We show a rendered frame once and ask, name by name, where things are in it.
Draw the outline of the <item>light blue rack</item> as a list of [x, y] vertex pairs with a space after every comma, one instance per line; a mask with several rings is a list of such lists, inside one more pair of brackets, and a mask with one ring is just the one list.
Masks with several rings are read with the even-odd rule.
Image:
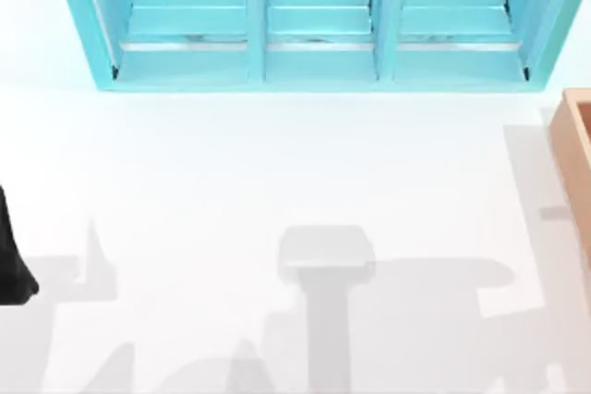
[[110, 91], [538, 91], [583, 0], [66, 0]]

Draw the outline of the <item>salmon-coloured shallow box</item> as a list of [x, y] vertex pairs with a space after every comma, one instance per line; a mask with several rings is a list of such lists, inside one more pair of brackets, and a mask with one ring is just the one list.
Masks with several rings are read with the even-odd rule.
[[550, 125], [550, 144], [591, 269], [591, 88], [568, 88]]

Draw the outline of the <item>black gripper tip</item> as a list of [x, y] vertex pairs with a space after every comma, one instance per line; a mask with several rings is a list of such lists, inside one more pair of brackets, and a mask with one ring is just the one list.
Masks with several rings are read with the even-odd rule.
[[0, 305], [23, 305], [40, 285], [19, 253], [4, 188], [0, 186]]

